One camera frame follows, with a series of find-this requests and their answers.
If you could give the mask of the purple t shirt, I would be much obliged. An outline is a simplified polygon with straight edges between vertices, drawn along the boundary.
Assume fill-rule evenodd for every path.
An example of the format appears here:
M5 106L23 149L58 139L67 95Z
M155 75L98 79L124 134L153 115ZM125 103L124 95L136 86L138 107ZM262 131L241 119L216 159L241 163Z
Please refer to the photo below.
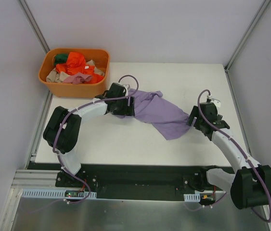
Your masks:
M165 100L162 92L129 89L129 93L134 94L134 118L153 125L167 141L180 138L190 129L189 115Z

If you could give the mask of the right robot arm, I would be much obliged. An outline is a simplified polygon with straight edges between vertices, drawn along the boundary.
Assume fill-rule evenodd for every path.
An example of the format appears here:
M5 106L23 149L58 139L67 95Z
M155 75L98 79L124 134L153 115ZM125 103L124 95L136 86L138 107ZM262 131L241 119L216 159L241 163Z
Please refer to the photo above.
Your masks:
M230 194L238 209L271 205L271 167L244 152L213 102L194 106L187 124L213 142L234 170L229 174L217 166L204 167L198 177L201 189L209 190L214 185L221 188Z

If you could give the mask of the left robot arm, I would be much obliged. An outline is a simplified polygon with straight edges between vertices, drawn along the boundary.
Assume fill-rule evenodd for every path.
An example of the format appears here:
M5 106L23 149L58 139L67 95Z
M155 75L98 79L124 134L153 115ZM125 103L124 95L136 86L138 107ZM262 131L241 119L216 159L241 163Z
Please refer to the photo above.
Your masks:
M62 170L68 173L66 181L72 187L78 187L83 182L83 176L79 173L81 163L76 154L81 125L108 113L134 116L134 94L126 85L113 83L109 90L97 95L87 104L74 109L61 106L54 109L43 132L43 139L57 155Z

